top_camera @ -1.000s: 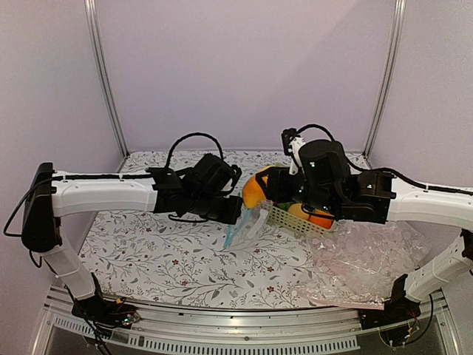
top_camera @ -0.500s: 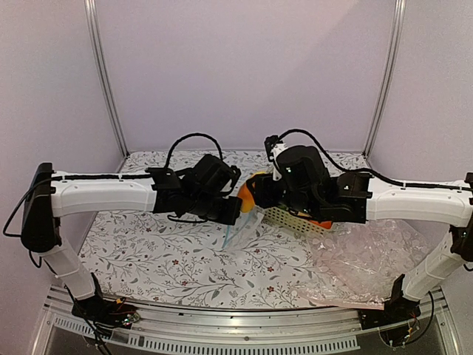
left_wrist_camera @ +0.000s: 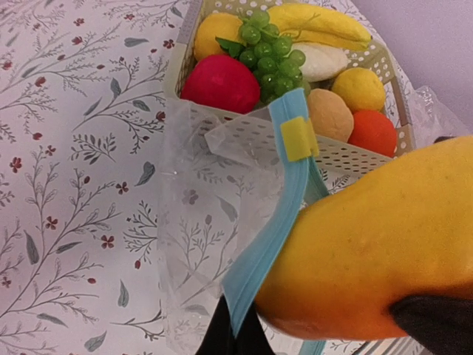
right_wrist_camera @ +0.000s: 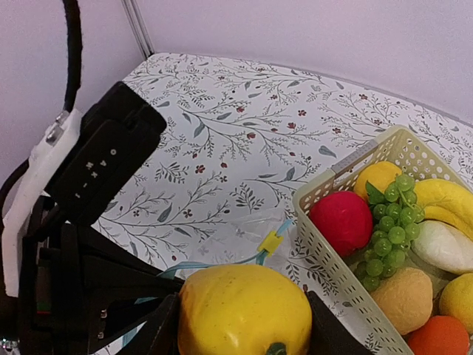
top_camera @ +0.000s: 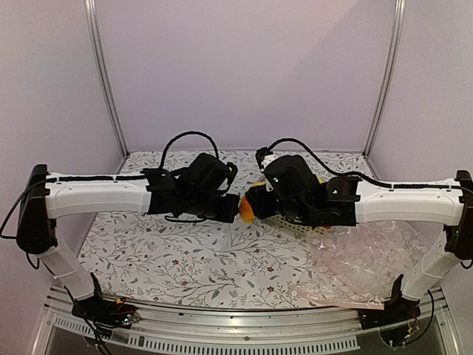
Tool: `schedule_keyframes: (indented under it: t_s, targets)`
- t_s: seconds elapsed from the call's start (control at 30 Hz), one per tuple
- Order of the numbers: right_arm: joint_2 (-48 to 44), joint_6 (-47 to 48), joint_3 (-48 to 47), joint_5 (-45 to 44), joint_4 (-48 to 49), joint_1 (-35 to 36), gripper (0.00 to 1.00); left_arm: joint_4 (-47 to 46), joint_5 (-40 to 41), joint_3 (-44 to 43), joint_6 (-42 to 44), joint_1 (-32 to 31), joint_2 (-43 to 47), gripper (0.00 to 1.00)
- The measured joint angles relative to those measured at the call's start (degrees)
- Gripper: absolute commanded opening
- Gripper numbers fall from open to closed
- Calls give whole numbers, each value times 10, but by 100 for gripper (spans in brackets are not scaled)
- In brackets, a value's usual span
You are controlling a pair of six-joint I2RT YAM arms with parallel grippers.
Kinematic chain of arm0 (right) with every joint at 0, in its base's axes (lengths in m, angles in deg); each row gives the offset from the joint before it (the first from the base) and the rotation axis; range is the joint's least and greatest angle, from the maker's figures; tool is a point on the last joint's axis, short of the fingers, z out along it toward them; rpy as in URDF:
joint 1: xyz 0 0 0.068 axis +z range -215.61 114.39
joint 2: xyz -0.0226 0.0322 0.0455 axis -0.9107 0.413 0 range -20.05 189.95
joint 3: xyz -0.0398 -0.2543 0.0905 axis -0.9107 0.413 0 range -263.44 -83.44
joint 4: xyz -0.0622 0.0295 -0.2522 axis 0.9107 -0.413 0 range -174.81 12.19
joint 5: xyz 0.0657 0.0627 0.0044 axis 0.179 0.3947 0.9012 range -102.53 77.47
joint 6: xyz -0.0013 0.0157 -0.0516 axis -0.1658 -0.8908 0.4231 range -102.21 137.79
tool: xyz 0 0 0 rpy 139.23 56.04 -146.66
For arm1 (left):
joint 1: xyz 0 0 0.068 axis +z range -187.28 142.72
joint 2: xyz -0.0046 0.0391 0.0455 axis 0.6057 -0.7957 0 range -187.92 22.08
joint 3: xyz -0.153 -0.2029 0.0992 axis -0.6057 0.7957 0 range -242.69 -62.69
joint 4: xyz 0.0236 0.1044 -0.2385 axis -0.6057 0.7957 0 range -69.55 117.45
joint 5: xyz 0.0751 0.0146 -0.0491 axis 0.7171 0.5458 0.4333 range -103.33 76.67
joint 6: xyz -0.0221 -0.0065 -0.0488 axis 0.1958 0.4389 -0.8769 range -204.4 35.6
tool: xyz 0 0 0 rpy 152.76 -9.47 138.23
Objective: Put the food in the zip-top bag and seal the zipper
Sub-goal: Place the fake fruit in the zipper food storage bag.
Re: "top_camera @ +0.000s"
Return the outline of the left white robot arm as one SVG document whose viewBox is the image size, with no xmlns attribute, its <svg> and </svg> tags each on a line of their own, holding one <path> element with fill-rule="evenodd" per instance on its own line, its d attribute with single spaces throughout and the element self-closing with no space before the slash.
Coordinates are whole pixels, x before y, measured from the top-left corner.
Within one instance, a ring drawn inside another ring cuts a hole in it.
<svg viewBox="0 0 473 355">
<path fill-rule="evenodd" d="M 57 220 L 74 214 L 134 212 L 161 214 L 173 223 L 188 214 L 193 222 L 232 223 L 239 196 L 228 193 L 237 175 L 233 163 L 201 153 L 189 166 L 172 172 L 159 166 L 127 175 L 63 175 L 47 165 L 34 167 L 16 201 L 17 246 L 36 256 L 60 280 L 73 302 L 73 315 L 110 328 L 128 328 L 140 319 L 123 298 L 103 298 L 97 277 L 60 240 Z"/>
</svg>

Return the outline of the yellow mango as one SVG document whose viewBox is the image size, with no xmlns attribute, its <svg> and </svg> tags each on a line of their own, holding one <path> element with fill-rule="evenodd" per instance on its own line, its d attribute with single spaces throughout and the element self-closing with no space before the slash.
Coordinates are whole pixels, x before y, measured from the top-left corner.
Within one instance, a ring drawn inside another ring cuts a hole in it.
<svg viewBox="0 0 473 355">
<path fill-rule="evenodd" d="M 246 197 L 243 197 L 240 201 L 239 216 L 246 224 L 252 224 L 252 222 L 254 222 L 256 219 L 251 204 L 248 202 L 248 199 Z"/>
</svg>

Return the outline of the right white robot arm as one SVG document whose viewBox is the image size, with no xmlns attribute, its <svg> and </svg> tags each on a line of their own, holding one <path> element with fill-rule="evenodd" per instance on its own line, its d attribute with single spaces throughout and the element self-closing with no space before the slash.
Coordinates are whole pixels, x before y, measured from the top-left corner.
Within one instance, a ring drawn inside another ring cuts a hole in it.
<svg viewBox="0 0 473 355">
<path fill-rule="evenodd" d="M 381 311 L 361 313 L 363 328 L 398 322 L 421 314 L 424 294 L 454 266 L 472 258 L 472 177 L 427 183 L 386 183 L 359 172 L 334 173 L 320 182 L 300 155 L 258 155 L 262 181 L 242 198 L 246 223 L 281 216 L 304 227 L 356 226 L 382 221 L 443 224 L 435 244 L 394 281 Z"/>
</svg>

